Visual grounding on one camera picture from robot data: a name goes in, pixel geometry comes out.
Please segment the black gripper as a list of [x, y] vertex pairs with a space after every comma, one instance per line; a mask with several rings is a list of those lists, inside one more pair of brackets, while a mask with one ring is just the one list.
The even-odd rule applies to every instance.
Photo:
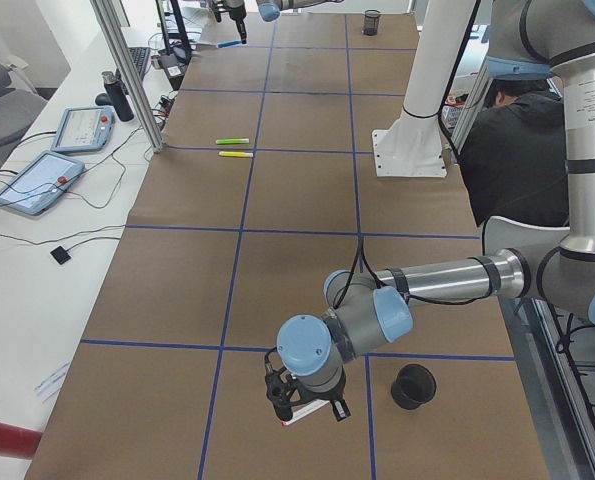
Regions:
[[221, 22], [223, 15], [228, 15], [231, 20], [235, 21], [240, 42], [247, 43], [247, 30], [244, 22], [247, 12], [244, 0], [211, 0], [210, 10], [216, 22]]
[[350, 409], [343, 398], [346, 385], [344, 370], [341, 370], [341, 378], [333, 382], [331, 390], [323, 393], [313, 392], [288, 373], [285, 366], [279, 370], [273, 368], [270, 355], [276, 352], [276, 349], [270, 349], [264, 355], [266, 397], [272, 403], [275, 414], [281, 421], [290, 420], [296, 410], [318, 399], [329, 401], [337, 421], [350, 417]]

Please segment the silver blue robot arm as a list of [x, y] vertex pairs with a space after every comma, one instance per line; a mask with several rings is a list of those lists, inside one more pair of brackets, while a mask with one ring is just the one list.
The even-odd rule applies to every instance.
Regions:
[[[342, 0], [261, 0], [257, 1], [258, 13], [265, 22], [276, 20], [282, 11], [308, 8], [323, 3], [341, 3]], [[206, 2], [207, 8], [213, 13], [215, 21], [220, 23], [224, 14], [235, 22], [240, 41], [247, 43], [247, 31], [245, 18], [247, 10], [244, 0], [209, 0]]]
[[267, 398], [284, 424], [320, 402], [346, 419], [345, 364], [407, 334], [417, 305], [528, 297], [595, 325], [595, 1], [495, 2], [488, 64], [497, 78], [554, 74], [563, 82], [568, 225], [495, 216], [477, 256], [331, 273], [324, 314], [288, 319], [274, 348], [282, 365], [265, 369]]

